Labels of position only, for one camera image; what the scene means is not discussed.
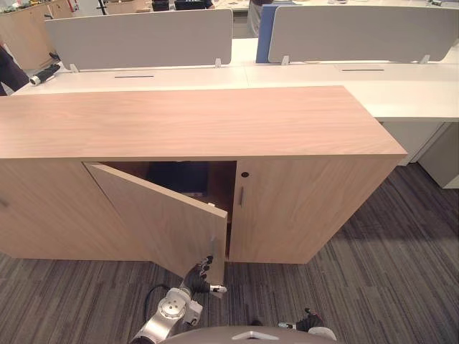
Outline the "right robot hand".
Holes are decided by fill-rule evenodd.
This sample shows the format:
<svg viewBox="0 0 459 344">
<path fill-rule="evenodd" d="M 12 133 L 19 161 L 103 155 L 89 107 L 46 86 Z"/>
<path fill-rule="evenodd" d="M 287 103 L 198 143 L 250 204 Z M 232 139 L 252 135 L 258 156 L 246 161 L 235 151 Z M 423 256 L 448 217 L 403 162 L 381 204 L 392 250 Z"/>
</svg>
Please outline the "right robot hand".
<svg viewBox="0 0 459 344">
<path fill-rule="evenodd" d="M 279 322 L 279 328 L 287 328 L 291 330 L 299 330 L 302 332 L 308 332 L 312 328 L 323 327 L 324 322 L 320 315 L 311 308 L 306 307 L 304 309 L 305 316 L 303 319 L 297 322 Z"/>
</svg>

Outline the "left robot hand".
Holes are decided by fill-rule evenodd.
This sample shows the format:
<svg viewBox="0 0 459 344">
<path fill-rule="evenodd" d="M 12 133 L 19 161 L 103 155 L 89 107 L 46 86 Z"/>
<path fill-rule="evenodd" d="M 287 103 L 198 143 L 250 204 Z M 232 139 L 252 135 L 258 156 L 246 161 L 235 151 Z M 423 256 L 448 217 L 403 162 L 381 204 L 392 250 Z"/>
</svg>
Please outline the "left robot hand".
<svg viewBox="0 0 459 344">
<path fill-rule="evenodd" d="M 181 289 L 185 289 L 190 297 L 195 294 L 217 293 L 224 294 L 227 288 L 223 285 L 213 285 L 207 281 L 207 272 L 213 262 L 213 256 L 207 256 L 202 261 L 196 263 L 186 274 L 180 284 Z"/>
</svg>

